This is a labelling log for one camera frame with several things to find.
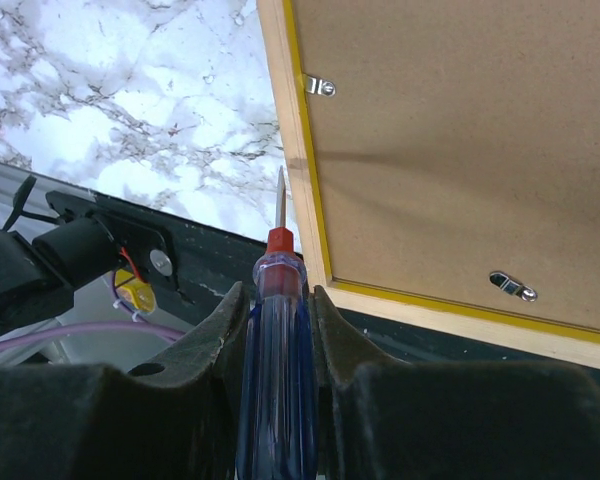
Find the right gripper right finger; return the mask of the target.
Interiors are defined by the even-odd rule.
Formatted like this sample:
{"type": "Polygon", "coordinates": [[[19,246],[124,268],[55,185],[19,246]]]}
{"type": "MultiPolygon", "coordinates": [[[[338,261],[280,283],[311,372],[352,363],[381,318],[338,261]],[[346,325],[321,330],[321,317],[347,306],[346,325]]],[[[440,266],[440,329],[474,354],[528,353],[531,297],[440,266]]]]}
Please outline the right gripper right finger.
{"type": "Polygon", "coordinates": [[[329,479],[600,479],[600,388],[563,362],[405,362],[310,297],[329,479]]]}

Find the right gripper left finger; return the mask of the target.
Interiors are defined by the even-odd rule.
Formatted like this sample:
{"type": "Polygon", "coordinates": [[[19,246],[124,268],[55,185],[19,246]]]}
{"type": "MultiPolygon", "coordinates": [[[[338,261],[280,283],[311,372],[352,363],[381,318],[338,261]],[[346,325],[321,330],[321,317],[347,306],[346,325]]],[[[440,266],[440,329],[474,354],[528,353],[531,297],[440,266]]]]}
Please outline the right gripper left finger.
{"type": "Polygon", "coordinates": [[[0,479],[230,479],[248,294],[129,372],[0,368],[0,479]]]}

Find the yellow picture frame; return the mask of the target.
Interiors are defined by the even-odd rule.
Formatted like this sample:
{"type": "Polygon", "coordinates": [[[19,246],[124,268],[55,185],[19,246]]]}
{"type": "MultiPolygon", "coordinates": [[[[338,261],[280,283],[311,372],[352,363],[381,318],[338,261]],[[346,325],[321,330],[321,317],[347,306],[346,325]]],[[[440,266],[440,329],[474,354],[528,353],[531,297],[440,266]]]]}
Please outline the yellow picture frame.
{"type": "Polygon", "coordinates": [[[310,284],[600,369],[600,1],[258,14],[310,284]]]}

